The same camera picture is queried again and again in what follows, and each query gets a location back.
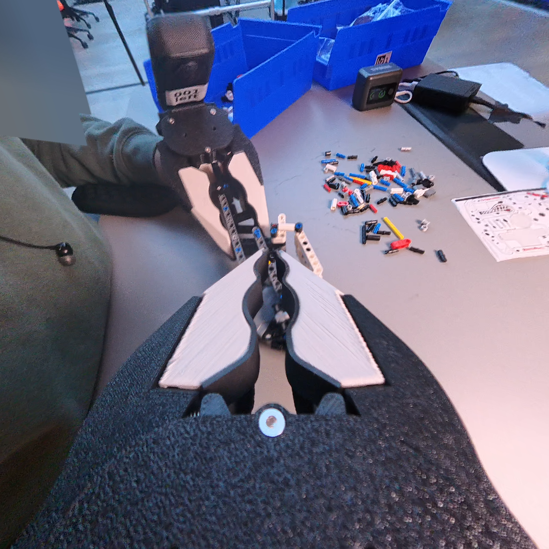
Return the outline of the white sticker sheet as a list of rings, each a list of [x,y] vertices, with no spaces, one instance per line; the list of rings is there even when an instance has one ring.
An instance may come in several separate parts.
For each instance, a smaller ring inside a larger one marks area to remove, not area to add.
[[[548,191],[512,190],[452,203],[497,262],[548,255]]]

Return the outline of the white flat pad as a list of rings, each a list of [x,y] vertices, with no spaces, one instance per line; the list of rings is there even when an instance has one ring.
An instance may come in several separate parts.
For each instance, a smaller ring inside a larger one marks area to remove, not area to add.
[[[453,69],[462,79],[481,84],[480,91],[535,120],[548,122],[548,87],[512,63]]]

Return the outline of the person's torso in green sweatshirt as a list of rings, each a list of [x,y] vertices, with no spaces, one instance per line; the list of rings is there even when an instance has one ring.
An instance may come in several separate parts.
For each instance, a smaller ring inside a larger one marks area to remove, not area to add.
[[[87,414],[109,303],[108,246],[17,137],[1,137],[1,548],[31,521]]]

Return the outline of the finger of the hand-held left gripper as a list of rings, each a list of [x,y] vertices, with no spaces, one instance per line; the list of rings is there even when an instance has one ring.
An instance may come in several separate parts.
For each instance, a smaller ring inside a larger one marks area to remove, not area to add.
[[[210,197],[209,176],[194,167],[181,168],[178,175],[190,201],[191,214],[217,246],[227,256],[234,258],[229,233],[221,220],[219,201]]]
[[[232,156],[230,160],[230,174],[242,185],[245,192],[244,203],[246,206],[250,206],[255,212],[258,226],[261,228],[270,228],[264,185],[258,179],[244,152],[239,152]]]

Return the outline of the blue plastic bin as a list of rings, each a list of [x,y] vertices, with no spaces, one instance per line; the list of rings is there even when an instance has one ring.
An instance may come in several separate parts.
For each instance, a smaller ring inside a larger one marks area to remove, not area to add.
[[[354,84],[365,66],[422,64],[451,1],[402,1],[410,13],[351,26],[381,3],[386,1],[318,1],[288,10],[287,22],[320,26],[320,36],[334,41],[329,58],[315,63],[316,82],[331,91]]]
[[[232,84],[233,123],[251,138],[312,85],[319,26],[240,18],[214,28],[212,72],[205,101],[222,107]]]

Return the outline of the grey desk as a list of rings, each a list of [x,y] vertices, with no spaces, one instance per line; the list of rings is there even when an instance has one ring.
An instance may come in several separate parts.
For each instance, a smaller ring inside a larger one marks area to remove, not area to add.
[[[353,295],[427,365],[446,391],[492,484],[539,548],[548,548],[548,257],[496,262],[454,198],[493,189],[401,106],[359,113],[352,88],[313,84],[253,138],[270,220],[302,222],[324,278]],[[373,215],[329,210],[326,150],[398,159],[435,176],[415,207],[379,207],[423,255],[360,243]],[[97,397],[149,335],[230,260],[181,208],[155,218],[103,216],[112,302]]]

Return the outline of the white book stand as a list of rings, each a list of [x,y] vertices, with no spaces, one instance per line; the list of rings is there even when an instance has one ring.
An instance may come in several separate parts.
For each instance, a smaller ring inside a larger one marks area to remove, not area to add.
[[[548,147],[491,152],[482,161],[507,191],[548,189]]]

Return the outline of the black box device with display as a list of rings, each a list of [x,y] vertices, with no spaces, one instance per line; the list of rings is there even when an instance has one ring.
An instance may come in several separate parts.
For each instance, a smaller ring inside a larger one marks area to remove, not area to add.
[[[363,112],[390,106],[400,85],[402,72],[402,68],[394,63],[360,68],[353,89],[353,108]]]

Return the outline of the clear plastic bag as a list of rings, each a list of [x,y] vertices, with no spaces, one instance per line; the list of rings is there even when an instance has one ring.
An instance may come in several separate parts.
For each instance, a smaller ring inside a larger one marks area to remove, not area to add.
[[[370,7],[366,12],[354,18],[349,24],[336,25],[335,33],[338,33],[341,29],[365,25],[383,19],[399,17],[401,15],[408,15],[414,12],[415,10],[406,7],[401,1],[380,3]],[[316,56],[317,61],[329,62],[334,43],[335,38],[323,37],[319,39],[319,47]]]

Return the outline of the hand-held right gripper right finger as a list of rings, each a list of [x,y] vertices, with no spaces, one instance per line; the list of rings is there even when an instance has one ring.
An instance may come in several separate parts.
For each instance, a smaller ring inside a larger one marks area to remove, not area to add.
[[[285,286],[297,306],[289,327],[293,360],[337,388],[382,385],[385,378],[343,301],[343,293],[285,251]]]

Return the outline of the pile of small toy pieces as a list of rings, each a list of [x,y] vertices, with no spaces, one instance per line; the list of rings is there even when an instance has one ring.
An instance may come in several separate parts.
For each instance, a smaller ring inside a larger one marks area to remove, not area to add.
[[[355,161],[358,156],[333,154],[327,150],[325,157],[320,160],[323,173],[326,174],[322,187],[328,193],[335,194],[330,201],[330,210],[338,211],[343,217],[374,215],[374,218],[361,222],[359,235],[362,245],[380,242],[382,238],[388,237],[387,247],[382,251],[384,255],[396,254],[402,250],[417,255],[425,254],[425,250],[414,245],[412,240],[407,249],[389,249],[390,243],[398,239],[383,223],[386,215],[380,208],[384,204],[392,208],[418,206],[422,199],[435,195],[434,176],[408,168],[396,159],[379,156],[374,156],[369,163],[361,163],[357,173],[346,172],[340,165],[343,160]]]

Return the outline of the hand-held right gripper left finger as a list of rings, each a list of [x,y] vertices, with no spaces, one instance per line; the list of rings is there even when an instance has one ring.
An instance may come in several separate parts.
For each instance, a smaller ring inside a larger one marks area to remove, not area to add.
[[[202,294],[196,312],[159,379],[161,388],[249,390],[259,356],[254,317],[263,305],[264,252]]]

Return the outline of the toy truck chassis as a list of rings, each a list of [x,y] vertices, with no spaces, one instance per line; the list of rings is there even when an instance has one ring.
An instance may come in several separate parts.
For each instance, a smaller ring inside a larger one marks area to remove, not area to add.
[[[232,215],[229,201],[222,190],[228,189],[224,184],[217,188],[217,199],[221,207],[223,224],[230,237],[230,244],[234,257],[238,264],[244,262],[256,251],[267,254],[267,280],[266,284],[271,285],[274,291],[274,302],[272,304],[273,316],[269,320],[262,320],[257,327],[259,340],[266,342],[274,349],[285,348],[285,333],[289,325],[291,315],[282,305],[282,270],[277,267],[277,252],[285,250],[286,235],[288,232],[294,234],[294,243],[299,262],[310,269],[315,275],[322,277],[323,268],[315,254],[313,247],[305,234],[302,223],[287,223],[284,214],[278,215],[278,222],[272,223],[267,237],[258,224],[251,219],[251,231],[242,232],[237,228],[237,223]]]

